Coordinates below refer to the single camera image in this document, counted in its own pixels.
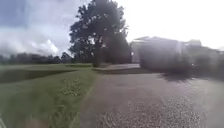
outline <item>green lawn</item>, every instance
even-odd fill
[[[24,128],[31,120],[50,128],[76,128],[94,78],[89,64],[0,66],[3,121],[7,128]]]

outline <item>large tree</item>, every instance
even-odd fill
[[[79,7],[76,16],[78,21],[71,26],[70,42],[73,45],[70,51],[75,54],[76,51],[82,51],[85,55],[92,55],[93,66],[99,66],[103,44],[107,46],[115,34],[127,34],[123,15],[123,7],[119,7],[112,0],[92,0],[88,5]],[[80,43],[89,44],[88,46],[92,44],[94,47],[83,51]]]

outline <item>road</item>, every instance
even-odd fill
[[[224,84],[171,79],[138,65],[100,75],[81,110],[81,128],[223,128]]]

